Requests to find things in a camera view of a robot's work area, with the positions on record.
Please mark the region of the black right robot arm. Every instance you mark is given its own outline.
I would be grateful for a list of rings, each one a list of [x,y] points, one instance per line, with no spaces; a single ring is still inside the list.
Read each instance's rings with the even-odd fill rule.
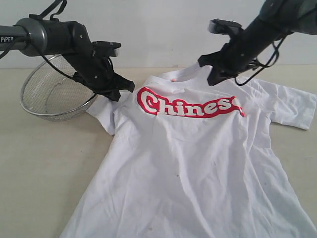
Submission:
[[[209,24],[213,34],[229,36],[218,51],[202,55],[199,66],[211,66],[207,78],[215,86],[248,70],[259,74],[278,60],[279,48],[293,33],[316,35],[317,2],[315,0],[266,0],[258,16],[245,29],[242,25],[221,19]]]

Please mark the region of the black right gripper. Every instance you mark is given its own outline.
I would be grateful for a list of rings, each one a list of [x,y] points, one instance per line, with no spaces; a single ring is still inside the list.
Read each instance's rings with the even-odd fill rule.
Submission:
[[[263,51],[263,41],[258,37],[237,37],[226,43],[221,50],[198,59],[200,67],[210,65],[207,78],[209,86],[234,78],[247,70],[249,64]]]

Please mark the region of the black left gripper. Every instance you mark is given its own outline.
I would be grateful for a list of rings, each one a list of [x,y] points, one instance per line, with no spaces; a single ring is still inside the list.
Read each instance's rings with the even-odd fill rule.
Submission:
[[[84,54],[67,54],[66,61],[75,69],[71,78],[93,93],[105,96],[111,101],[118,102],[121,91],[133,92],[135,84],[119,74],[112,77],[107,75],[107,70],[100,62]]]

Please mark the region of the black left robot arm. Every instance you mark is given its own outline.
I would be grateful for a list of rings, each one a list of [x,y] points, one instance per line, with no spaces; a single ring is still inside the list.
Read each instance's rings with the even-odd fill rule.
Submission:
[[[76,21],[60,22],[22,18],[13,26],[0,28],[0,56],[18,50],[28,57],[62,56],[75,70],[73,74],[50,66],[63,76],[84,85],[94,94],[119,101],[122,90],[133,92],[135,84],[114,71],[111,58],[117,56],[119,42],[91,41],[86,27]]]

